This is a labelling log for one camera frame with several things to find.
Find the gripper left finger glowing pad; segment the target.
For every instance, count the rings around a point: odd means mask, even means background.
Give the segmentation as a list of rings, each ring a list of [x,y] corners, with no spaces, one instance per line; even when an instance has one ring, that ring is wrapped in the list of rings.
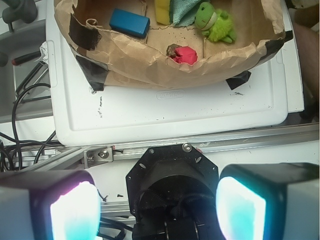
[[[2,240],[94,240],[100,217],[99,193],[86,170],[0,174]]]

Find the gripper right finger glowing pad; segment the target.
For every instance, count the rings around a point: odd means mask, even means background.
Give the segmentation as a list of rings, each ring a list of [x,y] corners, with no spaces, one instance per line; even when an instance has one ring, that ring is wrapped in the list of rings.
[[[215,202],[227,240],[320,238],[317,164],[229,164],[220,174]]]

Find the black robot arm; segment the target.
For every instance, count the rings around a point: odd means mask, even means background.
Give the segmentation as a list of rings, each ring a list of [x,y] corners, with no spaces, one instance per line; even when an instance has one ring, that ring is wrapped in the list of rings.
[[[149,148],[125,177],[133,226],[101,213],[86,170],[0,174],[3,240],[317,240],[320,167],[233,163],[222,171],[195,148]]]

